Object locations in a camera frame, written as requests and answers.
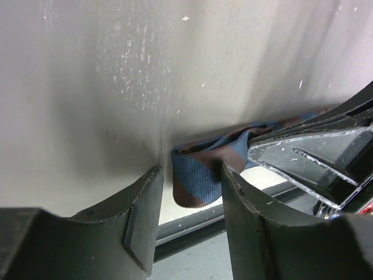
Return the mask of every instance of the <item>gray metal wall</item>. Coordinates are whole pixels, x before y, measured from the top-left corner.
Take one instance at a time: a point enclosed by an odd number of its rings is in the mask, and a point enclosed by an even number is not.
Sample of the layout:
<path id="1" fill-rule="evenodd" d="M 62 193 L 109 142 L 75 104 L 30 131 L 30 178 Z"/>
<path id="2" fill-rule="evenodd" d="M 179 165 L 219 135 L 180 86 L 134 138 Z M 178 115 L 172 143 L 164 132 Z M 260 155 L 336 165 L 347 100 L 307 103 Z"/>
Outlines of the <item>gray metal wall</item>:
<path id="1" fill-rule="evenodd" d="M 0 203 L 61 215 L 173 145 L 346 100 L 373 79 L 372 1 L 0 3 Z"/>

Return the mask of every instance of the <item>black plastic part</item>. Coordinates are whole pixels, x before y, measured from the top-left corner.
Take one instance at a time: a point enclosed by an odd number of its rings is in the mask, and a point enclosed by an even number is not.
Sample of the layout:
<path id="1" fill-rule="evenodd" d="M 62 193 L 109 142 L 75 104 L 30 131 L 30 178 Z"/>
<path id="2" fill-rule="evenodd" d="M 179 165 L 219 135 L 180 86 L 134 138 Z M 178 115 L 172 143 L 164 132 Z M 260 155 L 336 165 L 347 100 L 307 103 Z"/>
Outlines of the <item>black plastic part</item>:
<path id="1" fill-rule="evenodd" d="M 248 159 L 329 207 L 355 213 L 371 199 L 364 189 L 373 182 L 372 121 L 373 82 L 323 115 L 254 138 Z"/>
<path id="2" fill-rule="evenodd" d="M 37 208 L 0 209 L 0 279 L 145 279 L 162 192 L 156 166 L 71 218 Z"/>
<path id="3" fill-rule="evenodd" d="M 307 215 L 223 167 L 223 205 L 235 280 L 373 279 L 373 218 Z"/>

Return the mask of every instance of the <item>fabric strap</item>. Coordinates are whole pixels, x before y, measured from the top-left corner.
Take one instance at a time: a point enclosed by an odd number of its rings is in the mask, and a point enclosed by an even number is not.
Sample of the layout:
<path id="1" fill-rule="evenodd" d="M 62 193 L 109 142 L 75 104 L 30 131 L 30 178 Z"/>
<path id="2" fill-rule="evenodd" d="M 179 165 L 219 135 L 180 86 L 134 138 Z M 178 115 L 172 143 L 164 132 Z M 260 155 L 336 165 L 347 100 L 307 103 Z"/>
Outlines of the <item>fabric strap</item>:
<path id="1" fill-rule="evenodd" d="M 251 124 L 222 136 L 172 148 L 175 202 L 188 208 L 213 203 L 221 196 L 223 163 L 239 173 L 256 166 L 247 159 L 250 139 L 299 124 L 327 111 L 323 109 L 279 122 Z"/>

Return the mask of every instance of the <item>red light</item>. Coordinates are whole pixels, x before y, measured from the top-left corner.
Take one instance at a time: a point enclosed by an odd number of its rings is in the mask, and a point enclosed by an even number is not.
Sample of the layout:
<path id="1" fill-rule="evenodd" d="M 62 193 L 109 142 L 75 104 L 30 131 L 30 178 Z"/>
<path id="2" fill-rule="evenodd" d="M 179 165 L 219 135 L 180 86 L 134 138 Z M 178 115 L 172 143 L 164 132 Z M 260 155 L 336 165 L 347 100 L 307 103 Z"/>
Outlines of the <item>red light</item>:
<path id="1" fill-rule="evenodd" d="M 372 214 L 373 213 L 373 202 L 371 202 L 367 207 L 365 207 L 359 215 Z"/>

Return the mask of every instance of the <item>black plastic bracket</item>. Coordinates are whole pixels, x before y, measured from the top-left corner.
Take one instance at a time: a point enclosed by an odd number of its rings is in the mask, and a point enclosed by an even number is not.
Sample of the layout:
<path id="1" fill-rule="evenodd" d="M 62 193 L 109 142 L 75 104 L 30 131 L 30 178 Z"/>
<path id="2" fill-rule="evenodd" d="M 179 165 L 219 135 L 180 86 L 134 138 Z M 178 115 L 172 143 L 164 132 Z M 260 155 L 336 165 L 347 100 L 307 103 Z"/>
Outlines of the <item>black plastic bracket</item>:
<path id="1" fill-rule="evenodd" d="M 0 279 L 145 279 L 162 192 L 156 166 L 71 218 L 38 208 L 0 209 Z"/>

